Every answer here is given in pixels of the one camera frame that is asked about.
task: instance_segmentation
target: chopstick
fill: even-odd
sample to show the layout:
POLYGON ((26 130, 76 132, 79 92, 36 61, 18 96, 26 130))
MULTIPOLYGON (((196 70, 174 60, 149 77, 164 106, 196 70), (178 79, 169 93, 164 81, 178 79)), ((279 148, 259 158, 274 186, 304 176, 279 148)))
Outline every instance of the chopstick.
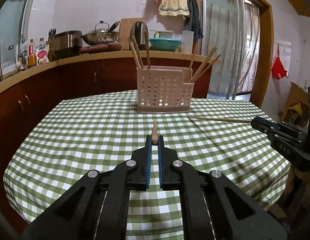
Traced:
POLYGON ((208 117, 200 117, 200 116, 194 116, 194 115, 187 115, 189 119, 195 118, 195 119, 201 119, 201 120, 207 120, 207 121, 221 121, 221 122, 239 122, 239 123, 251 123, 251 120, 241 120, 241 119, 224 119, 224 118, 208 118, 208 117))
POLYGON ((187 75, 184 78, 185 82, 189 82, 191 80, 191 78, 192 78, 192 76, 190 76, 190 75, 191 75, 191 70, 192 70, 192 65, 194 63, 195 55, 196 55, 196 52, 197 52, 197 45, 198 45, 198 41, 196 42, 196 45, 195 45, 195 48, 194 48, 194 53, 193 53, 193 56, 192 56, 192 59, 191 59, 190 66, 188 67, 187 75))
POLYGON ((141 55, 139 54, 139 49, 138 49, 138 45, 137 45, 135 36, 133 36, 133 45, 134 45, 134 47, 135 47, 135 51, 136 51, 136 53, 137 53, 137 58, 138 58, 138 60, 139 60, 139 63, 140 63, 140 65, 141 65, 141 68, 143 68, 143 67, 144 67, 143 61, 142 61, 141 55))
POLYGON ((147 56, 147 66, 148 69, 151 68, 151 60, 150 60, 150 48, 149 48, 149 37, 148 32, 144 31, 144 38, 145 38, 145 47, 146 47, 146 56, 147 56))
POLYGON ((132 51, 132 54, 133 54, 133 58, 134 58, 134 60, 135 60, 136 67, 139 68, 139 69, 141 69, 141 66, 140 66, 140 64, 139 64, 139 62, 138 62, 138 58, 137 58, 137 55, 136 55, 136 51, 135 51, 135 49, 134 49, 134 45, 133 45, 133 43, 131 42, 131 40, 129 39, 129 37, 128 37, 127 39, 128 39, 128 44, 129 44, 129 46, 130 46, 130 48, 131 48, 131 51, 132 51))
POLYGON ((202 70, 204 69, 204 67, 207 65, 208 61, 211 59, 212 55, 214 54, 214 52, 216 51, 216 47, 213 47, 212 50, 210 51, 210 53, 208 54, 208 56, 206 57, 206 59, 204 60, 204 62, 199 66, 198 70, 195 72, 195 74, 193 75, 193 77, 191 78, 190 82, 193 81, 193 79, 198 76, 202 70))
POLYGON ((210 67, 220 58, 221 54, 219 54, 209 65, 207 68, 205 68, 194 80, 193 83, 195 83, 204 73, 210 69, 210 67))
POLYGON ((157 145, 158 143, 158 136, 157 136, 157 122, 154 121, 153 129, 152 129, 152 142, 157 145))

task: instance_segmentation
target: wooden cutting board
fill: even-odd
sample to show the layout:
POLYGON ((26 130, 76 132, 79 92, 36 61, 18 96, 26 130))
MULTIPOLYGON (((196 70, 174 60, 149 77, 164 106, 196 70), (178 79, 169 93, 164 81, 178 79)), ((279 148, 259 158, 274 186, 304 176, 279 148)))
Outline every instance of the wooden cutting board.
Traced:
POLYGON ((129 44, 127 38, 131 32, 131 28, 135 22, 145 22, 144 18, 124 18, 120 20, 119 26, 119 43, 124 46, 124 50, 129 50, 129 44))

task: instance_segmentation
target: door frame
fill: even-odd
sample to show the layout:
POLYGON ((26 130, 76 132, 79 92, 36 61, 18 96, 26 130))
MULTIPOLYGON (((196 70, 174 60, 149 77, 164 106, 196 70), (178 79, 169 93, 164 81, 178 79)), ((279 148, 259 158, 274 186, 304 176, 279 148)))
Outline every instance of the door frame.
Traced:
POLYGON ((271 5, 265 0, 256 0, 260 16, 259 57, 254 86, 250 95, 250 102, 261 107, 270 76, 274 49, 274 22, 271 5))

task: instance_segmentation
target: table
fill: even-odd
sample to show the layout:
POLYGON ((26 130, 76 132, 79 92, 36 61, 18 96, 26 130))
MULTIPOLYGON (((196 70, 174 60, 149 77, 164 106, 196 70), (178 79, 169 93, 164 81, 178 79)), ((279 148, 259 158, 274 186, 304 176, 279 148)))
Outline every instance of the table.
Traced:
MULTIPOLYGON (((289 163, 250 124, 193 120, 268 118, 248 101, 193 98, 190 113, 139 114, 136 91, 59 103, 33 129, 9 163, 4 183, 12 207, 33 221, 90 169, 113 170, 143 147, 157 120, 166 147, 197 170, 218 169, 268 208, 282 194, 289 163)), ((128 239, 183 239, 178 191, 159 188, 157 147, 147 192, 131 191, 128 239)))

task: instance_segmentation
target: cabinet handle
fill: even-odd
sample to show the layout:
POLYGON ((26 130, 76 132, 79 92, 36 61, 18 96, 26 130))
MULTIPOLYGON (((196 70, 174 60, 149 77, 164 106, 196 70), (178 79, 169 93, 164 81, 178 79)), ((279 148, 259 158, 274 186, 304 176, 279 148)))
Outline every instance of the cabinet handle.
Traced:
POLYGON ((28 96, 27 95, 24 95, 26 97, 26 99, 28 100, 28 104, 30 105, 30 99, 28 99, 28 96))
POLYGON ((20 101, 20 100, 17 100, 17 101, 20 103, 21 108, 22 108, 22 111, 24 111, 24 107, 23 107, 23 105, 22 105, 21 101, 20 101))

